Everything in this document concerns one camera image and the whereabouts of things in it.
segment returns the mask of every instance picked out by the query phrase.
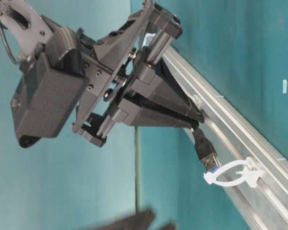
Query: white cable tie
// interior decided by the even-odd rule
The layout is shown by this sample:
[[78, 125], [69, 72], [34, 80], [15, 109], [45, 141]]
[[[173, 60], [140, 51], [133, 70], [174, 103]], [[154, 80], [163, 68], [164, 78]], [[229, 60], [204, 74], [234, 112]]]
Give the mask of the white cable tie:
[[[252, 160], [251, 158], [247, 158], [245, 161], [244, 160], [232, 161], [220, 167], [214, 173], [212, 172], [204, 173], [204, 179], [207, 181], [208, 184], [217, 184], [222, 187], [233, 187], [242, 184], [243, 182], [247, 182], [251, 188], [255, 188], [257, 186], [258, 178], [263, 175], [263, 171], [252, 170], [251, 164], [249, 163], [251, 160]], [[239, 177], [234, 181], [229, 182], [221, 182], [217, 180], [217, 178], [221, 174], [239, 165], [244, 165], [243, 171], [236, 172], [236, 174], [240, 174], [241, 177]]]

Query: cable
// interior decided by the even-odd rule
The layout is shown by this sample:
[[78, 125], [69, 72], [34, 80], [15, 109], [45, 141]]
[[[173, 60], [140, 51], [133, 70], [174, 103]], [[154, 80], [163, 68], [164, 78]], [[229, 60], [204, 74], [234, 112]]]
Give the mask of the cable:
[[21, 62], [21, 60], [16, 59], [16, 58], [14, 57], [14, 55], [13, 55], [13, 53], [12, 53], [12, 51], [11, 51], [11, 48], [10, 48], [10, 46], [9, 46], [9, 44], [8, 44], [8, 41], [6, 40], [5, 33], [4, 33], [4, 31], [3, 31], [3, 28], [2, 28], [1, 23], [0, 23], [0, 36], [1, 36], [2, 42], [3, 42], [3, 44], [4, 44], [4, 47], [5, 47], [5, 49], [6, 49], [6, 52], [8, 53], [8, 55], [9, 55], [12, 63], [15, 64], [15, 65], [19, 65], [20, 62]]

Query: metal rail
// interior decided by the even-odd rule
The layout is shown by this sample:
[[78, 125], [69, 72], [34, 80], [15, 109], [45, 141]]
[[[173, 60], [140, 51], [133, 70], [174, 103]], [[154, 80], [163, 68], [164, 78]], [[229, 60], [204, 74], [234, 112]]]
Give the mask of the metal rail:
[[[253, 157], [264, 170], [258, 187], [247, 184], [226, 188], [251, 229], [288, 229], [288, 161], [217, 92], [178, 52], [164, 55], [173, 76], [203, 110], [202, 130], [211, 139], [221, 164]], [[223, 180], [237, 177], [229, 173]]]

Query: blue-green background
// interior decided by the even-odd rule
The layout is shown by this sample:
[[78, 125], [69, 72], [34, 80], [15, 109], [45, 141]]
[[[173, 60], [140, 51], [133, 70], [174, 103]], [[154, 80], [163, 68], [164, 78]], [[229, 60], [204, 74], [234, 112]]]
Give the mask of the blue-green background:
[[[132, 0], [132, 10], [141, 2]], [[157, 2], [181, 19], [184, 33], [174, 47], [288, 158], [288, 0]], [[129, 0], [28, 3], [94, 39], [131, 12]], [[73, 115], [59, 138], [21, 149], [9, 106], [19, 79], [0, 40], [0, 230], [83, 229], [133, 211], [133, 129], [116, 126], [98, 149], [71, 132]], [[204, 183], [182, 130], [140, 128], [137, 143], [138, 202], [156, 210], [155, 226], [172, 220], [182, 230], [248, 229], [225, 192]]]
[[[132, 0], [132, 9], [141, 2]], [[288, 92], [282, 93], [288, 0], [157, 3], [181, 20], [175, 49], [288, 159]], [[138, 138], [140, 204], [155, 205], [159, 223], [173, 218], [186, 230], [248, 228], [225, 192], [203, 183], [203, 168], [183, 132], [140, 128]]]
[[[28, 0], [37, 12], [94, 39], [119, 28], [128, 0]], [[16, 42], [9, 36], [13, 48]], [[77, 230], [135, 210], [134, 129], [117, 125], [99, 149], [71, 131], [18, 146], [10, 100], [21, 73], [0, 40], [0, 230]]]

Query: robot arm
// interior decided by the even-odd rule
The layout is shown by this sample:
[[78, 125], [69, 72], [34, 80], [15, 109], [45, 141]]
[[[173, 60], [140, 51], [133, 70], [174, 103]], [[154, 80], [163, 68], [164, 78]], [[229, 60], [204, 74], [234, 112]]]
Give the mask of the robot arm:
[[[3, 28], [20, 44], [17, 59]], [[156, 36], [150, 45], [136, 51], [137, 39], [143, 43], [152, 29]], [[23, 148], [41, 138], [57, 137], [79, 102], [72, 130], [97, 146], [105, 144], [116, 123], [183, 127], [193, 128], [194, 137], [201, 140], [198, 144], [203, 143], [197, 147], [206, 151], [199, 154], [203, 163], [216, 156], [211, 143], [195, 135], [203, 115], [162, 60], [171, 42], [182, 34], [180, 21], [153, 0], [145, 0], [120, 29], [98, 41], [81, 28], [74, 32], [40, 16], [24, 0], [0, 0], [0, 34], [23, 73], [11, 101], [16, 137]], [[131, 61], [133, 70], [127, 75]], [[107, 111], [92, 113], [101, 100], [109, 102]]]

